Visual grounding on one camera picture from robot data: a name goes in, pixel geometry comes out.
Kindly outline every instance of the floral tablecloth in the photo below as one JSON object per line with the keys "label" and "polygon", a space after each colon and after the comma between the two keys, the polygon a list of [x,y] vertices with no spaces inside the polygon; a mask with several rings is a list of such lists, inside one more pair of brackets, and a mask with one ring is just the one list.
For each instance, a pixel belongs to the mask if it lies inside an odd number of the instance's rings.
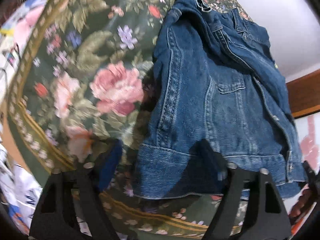
{"label": "floral tablecloth", "polygon": [[[214,10],[236,0],[204,0]],[[172,200],[133,196],[131,172],[157,98],[152,52],[174,0],[49,0],[12,82],[8,123],[15,143],[44,185],[52,168],[93,161],[112,139],[124,143],[109,189],[100,195],[115,229],[201,238],[220,199],[190,195]],[[246,209],[241,202],[233,233]]]}

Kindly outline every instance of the blue flower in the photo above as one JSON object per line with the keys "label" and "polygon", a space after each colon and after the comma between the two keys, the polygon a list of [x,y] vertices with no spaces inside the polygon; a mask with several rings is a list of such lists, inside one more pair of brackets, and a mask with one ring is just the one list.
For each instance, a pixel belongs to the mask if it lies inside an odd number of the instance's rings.
{"label": "blue flower", "polygon": [[76,31],[69,32],[67,41],[71,41],[73,48],[77,48],[81,44],[81,36]]}

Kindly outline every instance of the green floral cloth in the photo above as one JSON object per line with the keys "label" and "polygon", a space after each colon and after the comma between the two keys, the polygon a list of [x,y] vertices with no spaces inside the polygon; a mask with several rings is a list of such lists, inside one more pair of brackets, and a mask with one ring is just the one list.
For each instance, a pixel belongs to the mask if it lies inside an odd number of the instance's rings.
{"label": "green floral cloth", "polygon": [[[204,0],[221,13],[236,0]],[[152,52],[174,0],[49,0],[12,82],[8,122],[30,170],[44,185],[53,167],[74,168],[124,143],[109,189],[100,197],[115,229],[201,238],[220,198],[190,195],[145,200],[133,195],[131,173],[157,95]],[[232,233],[240,230],[241,202]]]}

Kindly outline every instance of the pink fabric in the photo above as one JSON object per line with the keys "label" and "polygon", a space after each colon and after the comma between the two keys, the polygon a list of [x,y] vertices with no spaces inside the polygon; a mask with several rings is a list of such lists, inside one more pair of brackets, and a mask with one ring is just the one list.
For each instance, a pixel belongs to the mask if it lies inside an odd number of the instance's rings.
{"label": "pink fabric", "polygon": [[14,42],[17,43],[20,48],[22,48],[25,45],[30,35],[31,27],[33,27],[36,24],[43,9],[44,6],[39,6],[33,9],[32,11],[28,12],[25,18],[18,22],[16,27],[14,28],[13,39]]}

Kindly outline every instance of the large pink rose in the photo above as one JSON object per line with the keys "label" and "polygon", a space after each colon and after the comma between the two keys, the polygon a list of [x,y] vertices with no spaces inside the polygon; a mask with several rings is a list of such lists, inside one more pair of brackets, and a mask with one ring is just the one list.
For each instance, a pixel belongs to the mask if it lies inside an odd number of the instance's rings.
{"label": "large pink rose", "polygon": [[101,100],[97,103],[99,112],[114,111],[122,116],[131,113],[135,108],[133,103],[142,101],[144,94],[138,76],[136,68],[127,70],[122,61],[98,71],[90,88],[93,96]]}
{"label": "large pink rose", "polygon": [[70,140],[68,141],[68,150],[71,155],[75,155],[80,163],[83,163],[89,154],[92,154],[90,139],[92,132],[79,126],[67,126],[66,133]]}
{"label": "large pink rose", "polygon": [[66,118],[69,116],[68,106],[71,105],[73,93],[80,87],[79,80],[71,78],[67,72],[58,79],[57,89],[54,93],[54,107],[56,116]]}

